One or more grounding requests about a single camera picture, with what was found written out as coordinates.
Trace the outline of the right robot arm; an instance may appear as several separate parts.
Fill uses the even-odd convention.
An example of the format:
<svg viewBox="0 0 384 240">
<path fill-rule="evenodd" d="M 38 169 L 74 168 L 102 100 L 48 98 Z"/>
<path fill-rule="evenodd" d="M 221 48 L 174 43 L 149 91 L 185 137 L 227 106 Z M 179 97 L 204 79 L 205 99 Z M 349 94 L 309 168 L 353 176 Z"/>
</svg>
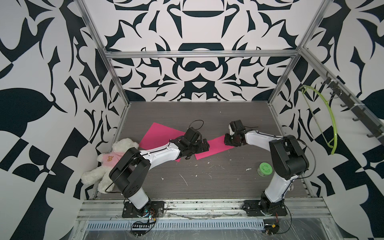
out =
<svg viewBox="0 0 384 240">
<path fill-rule="evenodd" d="M 264 212 L 282 206 L 292 183 L 309 169 L 304 150 L 293 136 L 278 137 L 247 130 L 242 121 L 237 120 L 230 122 L 224 143 L 232 147 L 252 145 L 271 153 L 275 173 L 261 196 L 260 209 Z"/>
</svg>

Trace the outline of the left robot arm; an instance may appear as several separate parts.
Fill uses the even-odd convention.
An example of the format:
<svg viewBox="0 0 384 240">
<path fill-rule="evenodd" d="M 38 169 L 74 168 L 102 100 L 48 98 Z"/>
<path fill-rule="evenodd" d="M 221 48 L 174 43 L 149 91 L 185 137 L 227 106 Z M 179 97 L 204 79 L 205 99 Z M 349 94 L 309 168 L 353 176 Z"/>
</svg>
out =
<svg viewBox="0 0 384 240">
<path fill-rule="evenodd" d="M 208 152 L 210 145 L 193 127 L 161 147 L 151 150 L 128 149 L 109 173 L 109 178 L 124 198 L 144 213 L 150 209 L 151 200 L 142 186 L 148 172 L 169 161 L 190 159 L 192 155 Z"/>
</svg>

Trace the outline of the green lidded jar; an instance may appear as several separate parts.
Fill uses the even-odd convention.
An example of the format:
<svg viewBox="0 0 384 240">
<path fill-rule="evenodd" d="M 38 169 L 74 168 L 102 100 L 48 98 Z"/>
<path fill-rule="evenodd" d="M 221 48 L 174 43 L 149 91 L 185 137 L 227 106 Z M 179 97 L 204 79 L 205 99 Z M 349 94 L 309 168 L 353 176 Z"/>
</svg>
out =
<svg viewBox="0 0 384 240">
<path fill-rule="evenodd" d="M 269 163 L 260 163 L 258 169 L 258 174 L 261 177 L 267 177 L 273 173 L 273 167 Z"/>
</svg>

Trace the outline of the green hoop hanger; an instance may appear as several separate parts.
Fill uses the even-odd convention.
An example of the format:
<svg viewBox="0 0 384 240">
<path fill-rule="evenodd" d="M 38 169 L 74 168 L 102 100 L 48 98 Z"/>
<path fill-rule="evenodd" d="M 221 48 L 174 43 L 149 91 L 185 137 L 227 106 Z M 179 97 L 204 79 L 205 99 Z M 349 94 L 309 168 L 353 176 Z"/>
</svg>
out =
<svg viewBox="0 0 384 240">
<path fill-rule="evenodd" d="M 315 121 L 321 136 L 323 137 L 326 146 L 331 150 L 330 154 L 334 155 L 336 153 L 336 150 L 338 148 L 339 143 L 339 135 L 338 135 L 338 126 L 336 117 L 334 115 L 333 109 L 330 105 L 330 101 L 332 97 L 327 100 L 324 95 L 317 90 L 316 88 L 308 85 L 302 85 L 300 87 L 300 92 L 302 93 L 302 96 L 305 100 L 305 103 L 307 104 L 308 109 L 310 110 L 310 114 Z M 319 114 L 315 114 L 315 109 L 313 108 L 313 104 L 319 100 L 320 103 L 324 105 L 324 107 L 320 108 L 319 110 L 325 110 L 327 112 L 327 120 L 326 117 L 320 117 Z M 331 127 L 331 136 L 326 137 L 325 130 L 323 130 L 322 127 L 324 127 L 326 124 L 322 122 L 326 122 L 327 124 L 330 124 Z"/>
</svg>

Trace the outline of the right small electronics board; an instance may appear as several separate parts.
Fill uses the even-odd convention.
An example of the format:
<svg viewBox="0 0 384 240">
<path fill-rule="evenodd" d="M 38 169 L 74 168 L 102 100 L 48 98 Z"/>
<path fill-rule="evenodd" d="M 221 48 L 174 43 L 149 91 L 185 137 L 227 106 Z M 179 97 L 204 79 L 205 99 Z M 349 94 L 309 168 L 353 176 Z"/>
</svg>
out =
<svg viewBox="0 0 384 240">
<path fill-rule="evenodd" d="M 280 230 L 280 225 L 278 223 L 274 223 L 274 224 L 267 224 L 267 223 L 264 223 L 264 232 L 267 234 L 267 235 L 276 235 Z"/>
</svg>

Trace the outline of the small electronics board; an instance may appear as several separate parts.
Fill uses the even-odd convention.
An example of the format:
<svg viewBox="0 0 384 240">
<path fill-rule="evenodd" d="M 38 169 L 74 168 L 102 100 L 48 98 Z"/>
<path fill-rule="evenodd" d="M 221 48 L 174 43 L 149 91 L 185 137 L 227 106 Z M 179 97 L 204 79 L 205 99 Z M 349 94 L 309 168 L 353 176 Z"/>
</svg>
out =
<svg viewBox="0 0 384 240">
<path fill-rule="evenodd" d="M 267 234 L 267 235 L 276 235 L 280 230 L 280 225 L 278 223 L 274 223 L 274 224 L 267 224 L 267 223 L 264 223 L 264 232 Z"/>
<path fill-rule="evenodd" d="M 150 222 L 150 223 L 147 223 L 147 222 L 134 222 L 132 225 L 131 225 L 131 231 L 132 232 L 147 232 L 147 231 L 150 231 L 153 226 L 156 224 L 156 222 Z"/>
</svg>

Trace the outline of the white teddy bear pink shirt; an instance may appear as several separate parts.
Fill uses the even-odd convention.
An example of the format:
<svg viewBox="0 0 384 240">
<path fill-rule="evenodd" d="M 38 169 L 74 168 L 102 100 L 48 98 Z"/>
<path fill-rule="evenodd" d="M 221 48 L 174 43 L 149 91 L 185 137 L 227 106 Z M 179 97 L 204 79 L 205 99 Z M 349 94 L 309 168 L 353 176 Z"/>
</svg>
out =
<svg viewBox="0 0 384 240">
<path fill-rule="evenodd" d="M 139 144 L 129 138 L 115 142 L 112 145 L 112 151 L 110 153 L 98 155 L 97 161 L 101 163 L 101 165 L 94 170 L 84 172 L 81 176 L 81 182 L 84 185 L 93 185 L 97 181 L 100 181 L 98 184 L 98 192 L 101 194 L 112 193 L 115 184 L 113 184 L 109 174 L 130 148 L 138 149 Z"/>
</svg>

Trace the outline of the left small electronics board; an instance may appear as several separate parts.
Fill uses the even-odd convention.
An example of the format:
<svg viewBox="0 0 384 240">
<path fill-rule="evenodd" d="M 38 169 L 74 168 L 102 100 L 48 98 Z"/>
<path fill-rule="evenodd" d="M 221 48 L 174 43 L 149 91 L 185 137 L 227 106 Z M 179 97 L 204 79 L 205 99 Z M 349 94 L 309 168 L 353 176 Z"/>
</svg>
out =
<svg viewBox="0 0 384 240">
<path fill-rule="evenodd" d="M 134 222 L 132 225 L 131 225 L 131 231 L 132 232 L 147 232 L 147 231 L 150 231 L 153 226 L 156 224 L 156 222 L 150 222 L 150 223 L 147 223 L 147 222 Z"/>
</svg>

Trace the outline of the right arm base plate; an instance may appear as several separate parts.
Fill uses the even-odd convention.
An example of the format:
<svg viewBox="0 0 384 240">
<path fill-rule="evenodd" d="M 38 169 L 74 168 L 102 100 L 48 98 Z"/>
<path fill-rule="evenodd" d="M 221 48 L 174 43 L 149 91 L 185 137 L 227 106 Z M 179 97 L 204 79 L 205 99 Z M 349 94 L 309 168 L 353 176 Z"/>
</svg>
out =
<svg viewBox="0 0 384 240">
<path fill-rule="evenodd" d="M 268 199 L 245 200 L 242 209 L 249 217 L 286 216 L 287 208 L 283 201 L 271 203 Z"/>
</svg>

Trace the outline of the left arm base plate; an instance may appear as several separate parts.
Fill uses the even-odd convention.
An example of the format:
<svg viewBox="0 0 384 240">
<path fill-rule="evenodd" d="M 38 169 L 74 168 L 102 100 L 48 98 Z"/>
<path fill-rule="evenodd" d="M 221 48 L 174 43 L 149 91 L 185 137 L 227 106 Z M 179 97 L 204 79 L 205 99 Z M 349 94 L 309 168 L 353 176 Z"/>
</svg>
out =
<svg viewBox="0 0 384 240">
<path fill-rule="evenodd" d="M 159 214 L 164 213 L 164 201 L 151 201 L 149 200 L 146 205 L 137 209 L 130 201 L 124 202 L 122 218 L 149 218 L 157 217 Z"/>
</svg>

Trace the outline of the black wall hook rail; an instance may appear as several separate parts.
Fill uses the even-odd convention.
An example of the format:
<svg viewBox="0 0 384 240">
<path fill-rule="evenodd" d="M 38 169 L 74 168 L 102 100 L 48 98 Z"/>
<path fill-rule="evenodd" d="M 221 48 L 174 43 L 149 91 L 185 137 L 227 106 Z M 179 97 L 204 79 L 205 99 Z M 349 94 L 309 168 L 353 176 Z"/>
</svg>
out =
<svg viewBox="0 0 384 240">
<path fill-rule="evenodd" d="M 351 111 L 356 117 L 354 122 L 361 122 L 370 132 L 368 138 L 375 138 L 384 145 L 384 124 L 379 118 L 359 100 L 339 79 L 332 79 L 329 72 L 322 83 L 332 90 L 331 99 L 340 99 L 341 107 Z"/>
</svg>

